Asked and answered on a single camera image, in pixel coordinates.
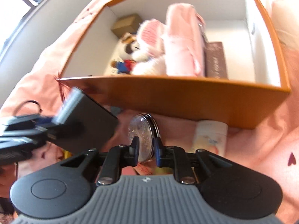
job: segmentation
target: pink plush ear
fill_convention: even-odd
[[[164,54],[164,43],[161,36],[165,25],[156,19],[144,21],[137,31],[137,41],[140,50],[146,51],[150,56],[159,57]]]

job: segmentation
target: pink blanket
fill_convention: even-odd
[[[110,0],[93,0],[73,24],[51,46],[46,48],[32,72],[17,84],[0,110],[0,117],[10,116],[12,111],[27,99],[41,103],[44,115],[53,115],[61,106],[58,83],[54,76],[62,70],[71,51],[90,24],[97,11]],[[244,166],[274,178],[283,189],[283,202],[277,217],[293,224],[299,219],[299,13],[294,13],[299,0],[261,0],[274,22],[285,55],[292,95],[255,130],[229,129],[226,157]],[[35,105],[26,105],[20,114],[36,112]],[[126,143],[127,125],[135,112],[119,115],[120,126],[105,149]],[[165,145],[177,145],[188,150],[191,147],[195,122],[154,115],[161,129]],[[34,152],[34,157],[20,164],[20,176],[57,162],[61,150],[48,143]],[[150,174],[152,166],[138,168]],[[4,167],[0,177],[0,196],[7,197],[14,181],[14,166]]]

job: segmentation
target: brown book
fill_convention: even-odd
[[[228,78],[222,42],[209,42],[205,48],[206,77]]]

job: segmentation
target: white bottle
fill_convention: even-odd
[[[224,157],[226,148],[228,126],[226,123],[202,120],[199,121],[195,130],[191,152],[204,148],[212,153]]]

